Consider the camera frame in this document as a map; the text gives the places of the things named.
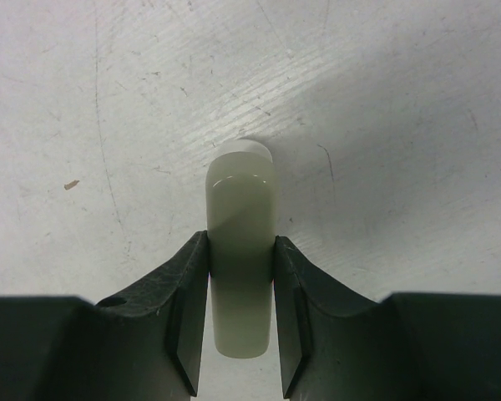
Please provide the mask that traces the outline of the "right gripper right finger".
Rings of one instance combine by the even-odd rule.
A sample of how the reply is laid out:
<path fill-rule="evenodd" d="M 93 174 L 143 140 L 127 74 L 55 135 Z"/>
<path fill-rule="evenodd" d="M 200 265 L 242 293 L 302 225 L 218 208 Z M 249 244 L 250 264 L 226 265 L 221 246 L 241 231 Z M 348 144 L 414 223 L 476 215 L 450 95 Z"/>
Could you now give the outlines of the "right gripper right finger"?
<path fill-rule="evenodd" d="M 289 400 L 501 400 L 501 295 L 399 292 L 374 302 L 276 239 Z"/>

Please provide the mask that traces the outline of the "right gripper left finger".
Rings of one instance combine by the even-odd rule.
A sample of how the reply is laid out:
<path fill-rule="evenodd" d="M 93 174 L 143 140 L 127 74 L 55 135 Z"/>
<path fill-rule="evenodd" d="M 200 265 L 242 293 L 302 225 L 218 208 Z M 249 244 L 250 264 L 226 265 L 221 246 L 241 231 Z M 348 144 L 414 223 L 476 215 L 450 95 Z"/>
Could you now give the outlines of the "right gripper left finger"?
<path fill-rule="evenodd" d="M 198 393 L 209 244 L 91 303 L 0 297 L 0 400 L 188 400 Z"/>

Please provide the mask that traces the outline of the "beige stapler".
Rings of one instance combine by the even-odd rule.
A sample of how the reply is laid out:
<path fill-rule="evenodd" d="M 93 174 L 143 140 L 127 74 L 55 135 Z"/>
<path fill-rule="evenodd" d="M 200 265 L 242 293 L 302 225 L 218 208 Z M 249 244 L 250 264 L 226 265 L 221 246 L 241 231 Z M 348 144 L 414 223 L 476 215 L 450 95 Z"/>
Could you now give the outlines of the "beige stapler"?
<path fill-rule="evenodd" d="M 224 143 L 205 179 L 215 347 L 256 358 L 270 342 L 277 180 L 271 152 L 254 140 Z"/>

